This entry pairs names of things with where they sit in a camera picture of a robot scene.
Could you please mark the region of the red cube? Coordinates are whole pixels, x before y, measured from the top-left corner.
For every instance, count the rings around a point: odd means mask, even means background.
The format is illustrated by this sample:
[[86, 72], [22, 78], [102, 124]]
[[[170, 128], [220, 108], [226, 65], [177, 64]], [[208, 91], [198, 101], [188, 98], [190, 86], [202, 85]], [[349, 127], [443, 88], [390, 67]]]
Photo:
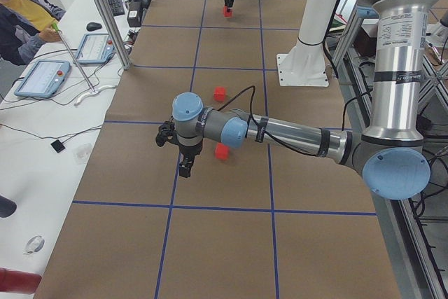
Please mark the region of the red cube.
[[222, 86], [217, 86], [213, 91], [213, 98], [217, 102], [224, 102], [226, 99], [226, 88]]
[[227, 160], [229, 158], [230, 148], [222, 143], [216, 144], [214, 155], [219, 160]]
[[232, 17], [232, 8], [228, 6], [223, 7], [223, 15], [225, 18], [231, 18]]

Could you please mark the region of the black power adapter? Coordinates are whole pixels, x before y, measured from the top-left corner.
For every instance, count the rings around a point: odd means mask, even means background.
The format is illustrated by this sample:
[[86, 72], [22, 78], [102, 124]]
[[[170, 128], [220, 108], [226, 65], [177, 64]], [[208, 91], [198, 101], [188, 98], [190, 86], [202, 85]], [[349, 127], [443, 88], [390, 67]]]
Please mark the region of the black power adapter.
[[140, 27], [148, 10], [148, 0], [131, 0], [128, 3], [127, 23], [129, 27]]

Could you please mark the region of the small black square device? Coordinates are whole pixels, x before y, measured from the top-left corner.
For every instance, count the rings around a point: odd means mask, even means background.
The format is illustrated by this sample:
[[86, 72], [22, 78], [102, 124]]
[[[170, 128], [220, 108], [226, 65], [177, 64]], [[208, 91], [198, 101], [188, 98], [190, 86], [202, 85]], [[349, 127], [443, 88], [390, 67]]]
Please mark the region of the small black square device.
[[59, 139], [54, 140], [50, 145], [56, 153], [61, 153], [66, 148]]

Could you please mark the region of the black computer mouse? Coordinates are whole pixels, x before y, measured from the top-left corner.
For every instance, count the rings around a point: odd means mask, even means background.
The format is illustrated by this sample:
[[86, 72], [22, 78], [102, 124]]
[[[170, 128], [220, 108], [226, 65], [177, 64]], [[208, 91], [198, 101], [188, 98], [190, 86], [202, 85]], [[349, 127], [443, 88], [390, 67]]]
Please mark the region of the black computer mouse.
[[100, 23], [98, 23], [98, 22], [89, 22], [86, 25], [86, 30], [88, 32], [93, 32], [93, 31], [96, 31], [96, 30], [101, 29], [101, 28], [102, 28], [102, 25]]

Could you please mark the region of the teach pendant far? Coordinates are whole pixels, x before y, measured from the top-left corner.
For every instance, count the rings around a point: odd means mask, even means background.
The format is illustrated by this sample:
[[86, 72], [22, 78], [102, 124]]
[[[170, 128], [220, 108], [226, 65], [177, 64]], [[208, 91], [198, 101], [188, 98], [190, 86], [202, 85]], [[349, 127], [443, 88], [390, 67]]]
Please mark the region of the teach pendant far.
[[85, 34], [76, 53], [81, 65], [100, 65], [115, 52], [111, 37], [107, 33]]

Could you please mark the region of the teach pendant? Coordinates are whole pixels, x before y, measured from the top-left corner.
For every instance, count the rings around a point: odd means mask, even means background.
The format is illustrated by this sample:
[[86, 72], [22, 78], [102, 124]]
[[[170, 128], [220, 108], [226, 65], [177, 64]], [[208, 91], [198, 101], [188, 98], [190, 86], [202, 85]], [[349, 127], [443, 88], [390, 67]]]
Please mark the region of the teach pendant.
[[76, 53], [81, 65], [100, 65], [115, 52], [111, 37], [107, 33], [85, 34]]
[[68, 61], [40, 60], [15, 89], [14, 95], [50, 98], [59, 90], [70, 71], [71, 64]]

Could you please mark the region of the teach pendant near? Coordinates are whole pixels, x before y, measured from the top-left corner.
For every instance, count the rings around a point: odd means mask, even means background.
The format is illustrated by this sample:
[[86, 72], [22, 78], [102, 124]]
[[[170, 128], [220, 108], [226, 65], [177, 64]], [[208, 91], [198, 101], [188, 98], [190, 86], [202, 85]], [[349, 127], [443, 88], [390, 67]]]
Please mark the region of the teach pendant near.
[[71, 64], [68, 61], [40, 60], [15, 89], [14, 95], [50, 98], [59, 90], [70, 71]]

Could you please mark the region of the seated person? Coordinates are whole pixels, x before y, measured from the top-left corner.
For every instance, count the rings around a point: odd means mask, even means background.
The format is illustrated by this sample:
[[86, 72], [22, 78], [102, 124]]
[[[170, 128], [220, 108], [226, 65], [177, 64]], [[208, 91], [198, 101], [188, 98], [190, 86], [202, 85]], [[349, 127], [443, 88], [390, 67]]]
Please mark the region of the seated person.
[[48, 0], [1, 0], [1, 58], [29, 64], [41, 46], [61, 41], [53, 25], [64, 14]]

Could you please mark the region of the red cylinder object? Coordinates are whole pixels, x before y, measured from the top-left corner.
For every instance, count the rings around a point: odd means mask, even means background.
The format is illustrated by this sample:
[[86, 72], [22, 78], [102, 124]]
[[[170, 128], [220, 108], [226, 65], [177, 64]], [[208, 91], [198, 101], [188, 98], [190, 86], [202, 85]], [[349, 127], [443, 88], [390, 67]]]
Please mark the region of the red cylinder object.
[[33, 294], [36, 292], [42, 276], [36, 273], [1, 268], [1, 292]]

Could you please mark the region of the white pedestal column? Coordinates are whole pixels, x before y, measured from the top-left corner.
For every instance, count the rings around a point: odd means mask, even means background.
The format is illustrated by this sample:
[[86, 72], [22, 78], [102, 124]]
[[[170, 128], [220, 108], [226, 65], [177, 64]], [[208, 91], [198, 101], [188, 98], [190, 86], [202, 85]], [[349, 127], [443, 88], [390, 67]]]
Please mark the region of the white pedestal column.
[[297, 43], [287, 54], [278, 54], [279, 85], [327, 87], [324, 40], [338, 0], [307, 0]]

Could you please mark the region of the aluminium frame post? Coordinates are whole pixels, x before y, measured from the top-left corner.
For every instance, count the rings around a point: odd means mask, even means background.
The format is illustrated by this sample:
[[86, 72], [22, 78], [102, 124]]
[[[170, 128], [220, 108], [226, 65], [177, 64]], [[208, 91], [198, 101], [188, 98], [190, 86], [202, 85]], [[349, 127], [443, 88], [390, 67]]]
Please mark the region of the aluminium frame post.
[[131, 64], [130, 57], [125, 49], [122, 36], [120, 34], [119, 28], [115, 22], [112, 10], [109, 7], [107, 0], [94, 0], [94, 3], [99, 11], [99, 14], [105, 24], [106, 30], [109, 33], [113, 45], [115, 47], [118, 59], [122, 64], [124, 70], [128, 70]]

